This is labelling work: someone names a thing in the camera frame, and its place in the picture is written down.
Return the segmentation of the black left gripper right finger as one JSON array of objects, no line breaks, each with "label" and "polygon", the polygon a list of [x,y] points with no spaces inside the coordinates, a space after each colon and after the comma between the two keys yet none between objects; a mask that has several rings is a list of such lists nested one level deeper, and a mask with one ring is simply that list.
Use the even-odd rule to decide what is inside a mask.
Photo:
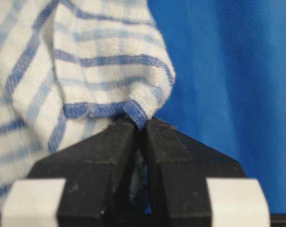
[{"label": "black left gripper right finger", "polygon": [[268,227],[258,180],[233,158],[158,119],[144,128],[152,216],[157,227]]}]

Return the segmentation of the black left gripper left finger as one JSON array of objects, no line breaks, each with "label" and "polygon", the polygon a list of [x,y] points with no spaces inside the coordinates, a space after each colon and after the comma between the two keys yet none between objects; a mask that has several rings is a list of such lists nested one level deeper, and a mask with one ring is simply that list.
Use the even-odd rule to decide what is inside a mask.
[{"label": "black left gripper left finger", "polygon": [[120,119],[103,132],[37,161],[16,181],[0,216],[2,227],[104,227],[114,194],[127,187],[136,132]]}]

